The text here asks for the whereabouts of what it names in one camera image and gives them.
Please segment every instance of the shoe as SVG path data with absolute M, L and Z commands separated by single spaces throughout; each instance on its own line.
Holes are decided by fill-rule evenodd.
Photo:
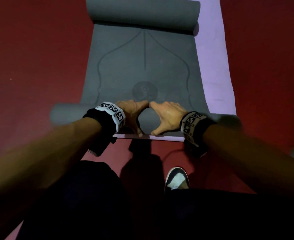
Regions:
M 188 175 L 181 167 L 174 167 L 167 174 L 165 182 L 165 193 L 175 189 L 189 189 Z

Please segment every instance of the red floor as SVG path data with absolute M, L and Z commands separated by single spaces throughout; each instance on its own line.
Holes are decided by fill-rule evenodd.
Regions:
M 221 8 L 237 115 L 246 133 L 288 152 L 294 144 L 294 0 L 221 0 Z M 49 131 L 57 102 L 80 101 L 92 31 L 85 0 L 0 0 L 0 154 Z M 105 161 L 120 175 L 132 158 L 129 145 L 120 139 L 101 157 L 85 158 Z M 252 192 L 213 154 L 194 161 L 181 149 L 182 143 L 152 141 L 156 156 L 148 165 L 127 164 L 124 183 L 133 165 L 136 171 L 162 165 L 165 175 L 181 165 L 195 187 Z

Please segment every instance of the left hand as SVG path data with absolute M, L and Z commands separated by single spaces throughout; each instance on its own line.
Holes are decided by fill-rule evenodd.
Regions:
M 121 108 L 126 116 L 125 126 L 133 130 L 135 134 L 142 137 L 142 131 L 137 125 L 137 119 L 140 113 L 149 107 L 149 102 L 147 100 L 142 102 L 135 102 L 133 100 L 129 101 L 118 101 L 116 105 Z

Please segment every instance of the gray yoga mat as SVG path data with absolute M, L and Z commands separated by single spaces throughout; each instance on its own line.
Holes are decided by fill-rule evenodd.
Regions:
M 209 113 L 201 81 L 193 36 L 198 1 L 86 0 L 86 4 L 95 26 L 81 101 L 57 104 L 51 111 L 53 124 L 76 121 L 104 101 L 130 99 L 178 102 L 188 111 L 220 118 Z M 139 123 L 150 134 L 160 120 L 149 108 Z

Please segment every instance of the hand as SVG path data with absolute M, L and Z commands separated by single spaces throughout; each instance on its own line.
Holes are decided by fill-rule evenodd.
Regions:
M 151 133 L 153 136 L 165 131 L 179 129 L 181 119 L 188 113 L 180 104 L 174 102 L 164 102 L 162 104 L 151 102 L 150 106 L 160 117 L 159 127 Z
M 125 126 L 133 130 L 135 134 L 142 137 L 142 131 L 137 125 L 137 119 L 140 113 L 149 107 L 149 102 L 147 100 L 142 102 L 135 102 L 133 100 L 129 101 L 118 101 L 116 105 L 121 108 L 126 116 Z

